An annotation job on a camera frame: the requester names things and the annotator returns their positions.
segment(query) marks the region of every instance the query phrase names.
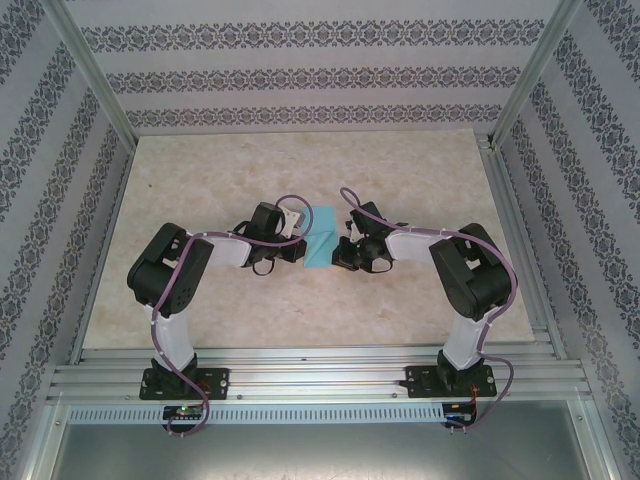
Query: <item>metal panel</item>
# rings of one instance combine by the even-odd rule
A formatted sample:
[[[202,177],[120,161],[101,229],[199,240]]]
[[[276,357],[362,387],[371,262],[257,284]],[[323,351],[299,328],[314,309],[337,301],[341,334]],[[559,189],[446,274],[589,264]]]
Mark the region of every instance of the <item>metal panel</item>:
[[[162,406],[93,405],[71,407],[69,425],[157,425]],[[177,420],[195,424],[195,420]],[[320,425],[444,422],[438,402],[342,405],[217,405],[207,423],[218,425]]]
[[[69,407],[66,405],[46,405],[43,408],[38,430],[19,475],[21,480],[51,478],[68,418]]]
[[[613,458],[595,402],[569,400],[567,405],[589,476],[592,479],[620,480],[622,477]]]
[[[588,478],[565,402],[511,402],[481,429],[434,424],[69,425],[53,478],[424,480]]]

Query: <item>beige marble surface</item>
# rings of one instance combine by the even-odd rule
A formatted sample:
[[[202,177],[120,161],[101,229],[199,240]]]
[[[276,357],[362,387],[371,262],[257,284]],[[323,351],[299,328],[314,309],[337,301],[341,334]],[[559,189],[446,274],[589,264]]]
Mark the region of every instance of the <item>beige marble surface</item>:
[[[471,130],[144,137],[84,347],[152,346],[126,276],[163,223],[226,231],[260,201],[298,193],[334,206],[339,234],[346,233],[343,185],[392,221],[449,229],[481,223],[506,251]],[[433,267],[402,262],[367,275],[283,261],[268,277],[210,269],[189,313],[198,347],[443,343],[454,315]],[[489,338],[532,340],[521,298]]]

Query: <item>enclosure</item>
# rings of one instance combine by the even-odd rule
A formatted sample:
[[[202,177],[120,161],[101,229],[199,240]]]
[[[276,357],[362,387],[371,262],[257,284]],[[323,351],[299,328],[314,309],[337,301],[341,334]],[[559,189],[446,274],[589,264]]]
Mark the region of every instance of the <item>enclosure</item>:
[[[0,478],[640,478],[638,0],[0,8]],[[477,429],[441,426],[475,390],[407,383],[454,335],[439,270],[314,268],[353,233],[341,187],[513,265],[484,350],[513,384]],[[166,222],[292,193],[330,212],[317,250],[205,271],[188,329],[224,399],[167,438],[127,273]]]

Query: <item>patterned wallpaper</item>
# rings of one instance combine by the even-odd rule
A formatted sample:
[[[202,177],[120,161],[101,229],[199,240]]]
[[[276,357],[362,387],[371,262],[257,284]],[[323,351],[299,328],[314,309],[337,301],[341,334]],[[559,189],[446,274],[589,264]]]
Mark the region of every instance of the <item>patterned wallpaper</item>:
[[[31,0],[0,0],[0,479],[66,363],[129,155]]]
[[[640,9],[585,1],[503,145],[570,356],[640,478]]]
[[[347,3],[67,5],[141,135],[488,133],[557,0]]]

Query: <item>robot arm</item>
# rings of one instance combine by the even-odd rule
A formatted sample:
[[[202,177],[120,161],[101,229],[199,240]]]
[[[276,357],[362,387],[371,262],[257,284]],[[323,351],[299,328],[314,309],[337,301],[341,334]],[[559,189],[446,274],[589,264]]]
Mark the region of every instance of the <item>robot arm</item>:
[[[285,247],[255,245],[252,240],[267,245],[295,240],[298,237],[294,234],[299,230],[303,219],[301,212],[261,203],[251,220],[242,222],[232,234],[205,236],[193,241],[176,281],[159,309],[152,332],[160,351],[173,367],[196,381],[197,357],[189,339],[186,307],[193,299],[205,268],[254,268],[265,259],[270,260],[273,266],[276,258],[295,262],[304,256],[306,242],[303,239]],[[127,285],[134,291],[136,300],[144,306],[150,318],[191,237],[189,232],[177,225],[163,225],[130,269]],[[146,390],[151,392],[150,395],[159,392],[161,395],[180,398],[190,394],[190,387],[173,374],[159,352],[154,354],[152,369],[145,371],[144,378],[141,398],[145,383],[149,384]]]
[[[373,202],[361,208],[382,218]],[[483,366],[478,345],[489,315],[504,305],[511,294],[511,280],[500,260],[487,249],[461,238],[396,230],[358,210],[353,210],[351,216],[352,221],[347,222],[350,236],[340,239],[333,254],[334,265],[367,273],[388,271],[395,261],[415,261],[436,267],[456,312],[451,334],[438,355],[437,377],[441,382],[438,388],[444,387],[450,395],[464,394],[478,381],[479,375],[491,376],[489,367]],[[495,247],[478,224],[467,225],[459,232]],[[388,267],[376,269],[375,262],[379,260],[387,262]]]

